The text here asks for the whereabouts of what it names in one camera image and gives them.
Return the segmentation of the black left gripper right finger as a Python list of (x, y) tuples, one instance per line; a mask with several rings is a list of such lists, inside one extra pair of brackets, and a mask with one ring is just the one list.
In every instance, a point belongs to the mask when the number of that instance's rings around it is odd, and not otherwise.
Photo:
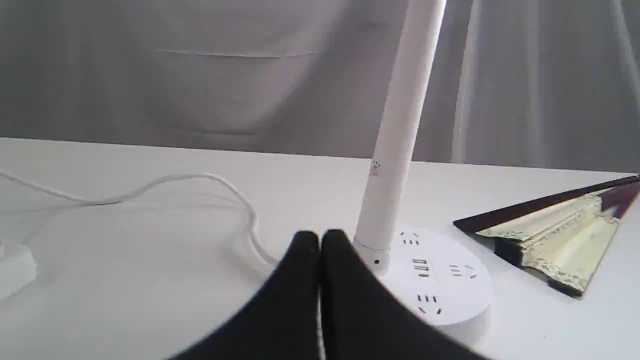
[(320, 317), (327, 360), (482, 359), (402, 305), (340, 229), (321, 239)]

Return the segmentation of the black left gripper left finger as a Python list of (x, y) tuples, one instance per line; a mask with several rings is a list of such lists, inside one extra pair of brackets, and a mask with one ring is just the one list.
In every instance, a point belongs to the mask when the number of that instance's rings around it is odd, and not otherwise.
[(228, 321), (175, 360), (318, 360), (318, 235), (295, 233), (263, 286)]

